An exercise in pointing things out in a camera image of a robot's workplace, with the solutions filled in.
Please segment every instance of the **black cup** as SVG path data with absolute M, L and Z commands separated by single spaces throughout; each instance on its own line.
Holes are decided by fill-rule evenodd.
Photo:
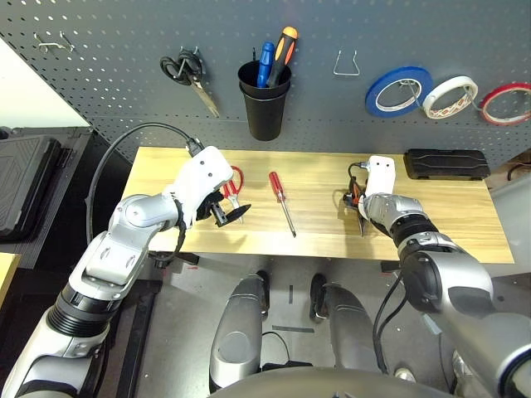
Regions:
M 246 102 L 247 121 L 251 135 L 260 141 L 271 141 L 280 135 L 285 96 L 290 89 L 291 70 L 288 66 L 273 88 L 256 87 L 259 61 L 246 63 L 238 71 L 240 90 Z

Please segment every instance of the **pegboard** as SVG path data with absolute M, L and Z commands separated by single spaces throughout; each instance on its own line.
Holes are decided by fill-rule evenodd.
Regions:
M 436 85 L 456 75 L 492 89 L 530 81 L 531 2 L 499 0 L 12 0 L 0 6 L 0 35 L 100 134 L 112 141 L 142 121 L 174 124 L 219 148 L 281 151 L 400 153 L 408 148 L 468 148 L 496 167 L 531 147 L 531 123 L 497 127 L 469 106 L 448 119 L 421 110 L 392 119 L 365 109 L 370 85 L 399 66 L 428 69 Z M 276 42 L 282 27 L 300 32 L 291 64 L 292 86 L 280 137 L 253 139 L 236 76 Z M 43 54 L 43 41 L 76 47 Z M 158 67 L 161 56 L 198 46 L 206 69 L 203 85 L 220 110 L 214 118 L 189 87 Z M 338 51 L 340 71 L 332 73 Z M 392 92 L 397 101 L 410 92 Z M 449 93 L 437 105 L 462 93 Z M 506 95 L 492 113 L 509 116 L 529 107 L 529 97 Z M 183 146 L 159 129 L 128 138 L 120 151 L 132 159 L 139 145 Z

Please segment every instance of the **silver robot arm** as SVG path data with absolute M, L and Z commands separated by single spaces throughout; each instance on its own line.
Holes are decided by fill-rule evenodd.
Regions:
M 207 147 L 183 165 L 164 193 L 122 200 L 109 230 L 91 241 L 56 303 L 37 324 L 2 398 L 68 397 L 86 388 L 110 319 L 138 277 L 151 239 L 174 226 L 184 237 L 205 198 L 231 177 L 231 166 L 219 150 Z
M 478 260 L 441 234 L 418 200 L 392 194 L 389 161 L 369 159 L 360 212 L 398 248 L 409 303 L 429 314 L 493 396 L 530 397 L 531 319 L 494 309 Z

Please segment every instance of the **orange-handled screwdriver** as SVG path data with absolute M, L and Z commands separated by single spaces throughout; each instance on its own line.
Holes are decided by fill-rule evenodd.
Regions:
M 290 225 L 291 234 L 295 238 L 297 236 L 297 233 L 295 232 L 295 227 L 293 226 L 293 222 L 291 222 L 291 217 L 290 217 L 290 213 L 288 212 L 288 208 L 285 205 L 284 188 L 282 187 L 282 184 L 280 183 L 278 174 L 276 172 L 270 172 L 269 181 L 271 182 L 271 188 L 273 188 L 273 192 L 275 193 L 280 204 L 282 205 L 282 210 L 284 210 L 285 219 L 288 221 L 288 224 Z
M 275 60 L 271 67 L 271 73 L 269 79 L 267 79 L 269 87 L 279 85 L 280 75 L 295 53 L 295 42 L 298 38 L 299 33 L 294 27 L 285 27 L 282 31 L 279 42 L 276 45 Z

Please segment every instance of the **wooden tabletop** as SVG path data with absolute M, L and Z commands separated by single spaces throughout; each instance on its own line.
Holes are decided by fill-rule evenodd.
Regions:
M 9 284 L 17 270 L 19 260 L 20 255 L 0 253 L 0 307 L 2 306 L 3 300 L 6 298 Z
M 245 223 L 218 228 L 213 218 L 197 222 L 187 231 L 182 248 L 188 252 L 308 255 L 352 259 L 397 260 L 392 240 L 367 225 L 359 234 L 354 211 L 341 198 L 348 187 L 347 167 L 366 161 L 368 154 L 222 151 L 227 161 L 241 168 L 245 185 L 241 205 L 250 203 Z M 402 155 L 395 160 L 394 193 L 415 197 L 440 232 L 483 263 L 513 263 L 502 226 L 484 182 L 411 180 Z M 150 195 L 172 183 L 189 159 L 181 148 L 139 148 L 124 196 Z M 355 167 L 360 182 L 367 172 Z M 287 196 L 286 204 L 297 230 L 293 238 L 284 213 L 270 188 L 268 174 L 277 171 Z M 226 212 L 228 201 L 222 202 Z M 172 251 L 178 231 L 157 234 L 149 248 Z

